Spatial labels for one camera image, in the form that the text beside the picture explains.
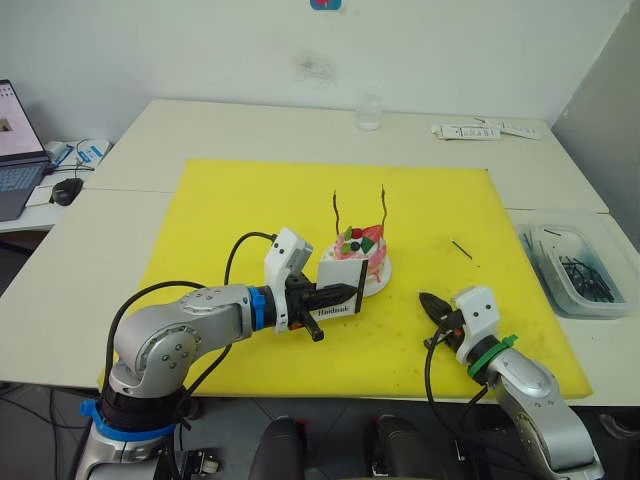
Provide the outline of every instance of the clear plastic box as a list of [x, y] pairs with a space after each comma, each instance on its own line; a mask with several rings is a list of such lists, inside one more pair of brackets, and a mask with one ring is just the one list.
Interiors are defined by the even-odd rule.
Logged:
[[[599, 248], [575, 225], [585, 222], [597, 232]], [[574, 318], [619, 318], [637, 312], [637, 259], [624, 255], [604, 224], [598, 225], [597, 215], [567, 223], [573, 225], [532, 223], [519, 229], [554, 310]]]

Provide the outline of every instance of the yellow mat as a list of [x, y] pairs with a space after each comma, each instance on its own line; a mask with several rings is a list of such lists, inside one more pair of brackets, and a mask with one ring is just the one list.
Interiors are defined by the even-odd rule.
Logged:
[[[314, 281], [320, 256], [335, 239], [333, 191], [341, 228], [365, 227], [382, 218], [382, 183], [393, 264], [389, 285], [365, 298], [359, 315], [322, 322], [322, 342], [313, 343], [305, 330], [265, 330], [236, 343], [198, 393], [423, 397], [423, 340], [435, 327], [418, 292], [448, 300], [466, 287], [487, 285], [502, 314], [501, 336], [517, 334], [516, 347], [547, 365], [565, 396], [590, 394], [485, 170], [190, 160], [141, 287], [175, 279], [222, 285], [240, 235], [277, 233], [283, 226], [314, 246], [305, 268]], [[260, 238], [246, 241], [231, 283], [262, 285], [268, 246]], [[170, 302], [182, 293], [165, 289], [137, 306]], [[215, 355], [194, 365], [187, 385]], [[479, 388], [445, 346], [435, 353], [432, 381], [440, 397], [470, 397]]]

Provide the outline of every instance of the floor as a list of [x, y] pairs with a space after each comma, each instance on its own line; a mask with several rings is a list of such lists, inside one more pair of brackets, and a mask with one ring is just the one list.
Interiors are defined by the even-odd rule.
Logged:
[[[24, 261], [25, 258], [18, 254], [0, 250], [0, 295]], [[49, 418], [50, 395], [51, 390], [44, 386], [0, 385], [0, 480], [67, 478], [81, 431], [57, 429], [56, 477], [53, 427], [6, 401], [16, 402]], [[79, 415], [82, 400], [80, 396], [55, 391], [56, 423], [83, 425], [85, 419]], [[203, 400], [203, 406], [203, 416], [193, 422], [190, 432], [185, 430], [184, 447], [219, 448], [223, 471], [216, 478], [246, 479], [262, 432], [271, 420], [282, 415], [289, 415], [306, 424], [309, 443], [307, 480], [362, 476], [365, 474], [362, 433], [369, 419], [383, 413], [395, 414], [413, 422], [427, 437], [432, 451], [441, 459], [451, 480], [468, 478], [454, 460], [453, 446], [447, 432], [424, 402], [337, 398], [209, 398]], [[440, 405], [443, 416], [450, 423], [455, 423], [459, 418], [461, 409], [461, 405]], [[637, 442], [611, 438], [597, 420], [601, 409], [583, 408], [576, 411], [593, 438], [608, 478], [639, 479]], [[498, 407], [478, 406], [469, 420], [483, 427], [484, 435], [492, 443], [522, 456], [514, 430], [494, 428], [503, 422], [503, 415]], [[487, 455], [500, 460], [495, 454]], [[492, 473], [496, 480], [531, 478], [499, 468], [492, 468]]]

